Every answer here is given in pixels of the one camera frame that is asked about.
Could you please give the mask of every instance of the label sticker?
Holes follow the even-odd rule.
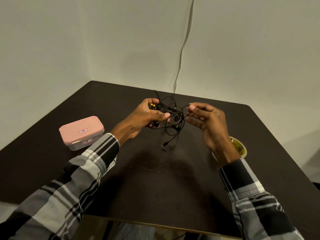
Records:
[[[87,143],[89,143],[89,142],[91,142],[92,141],[92,138],[90,138],[90,139],[88,139],[88,140],[85,140],[84,142],[83,142],[83,144],[87,144]]]
[[[79,133],[81,134],[81,133],[86,132],[86,131],[88,131],[88,128],[87,129],[83,129],[83,130],[79,130]]]

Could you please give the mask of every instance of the long sleeve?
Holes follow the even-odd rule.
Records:
[[[72,158],[57,179],[30,195],[0,224],[2,239],[71,239],[119,149],[118,140],[107,133]]]
[[[245,159],[222,167],[219,173],[243,239],[303,239],[277,199],[264,190]]]

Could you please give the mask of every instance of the container lid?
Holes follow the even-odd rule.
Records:
[[[63,125],[59,131],[64,144],[70,145],[76,141],[104,132],[104,127],[97,116],[91,116]]]

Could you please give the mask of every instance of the dark brown table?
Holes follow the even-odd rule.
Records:
[[[62,143],[60,126],[98,116],[108,132],[150,97],[155,97],[152,90],[87,83],[0,151],[0,201],[21,203],[84,151],[72,152]],[[249,106],[180,94],[174,98],[180,106],[197,101],[222,109],[230,135],[246,146],[246,161],[264,188],[305,239],[320,236],[320,193]],[[186,124],[178,140],[163,149],[169,138],[163,130],[146,128],[126,142],[88,214],[239,237],[202,132]]]

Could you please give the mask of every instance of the pink plastic container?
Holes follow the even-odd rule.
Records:
[[[59,129],[63,143],[71,151],[76,151],[93,144],[103,136],[104,127],[97,116],[78,120]]]

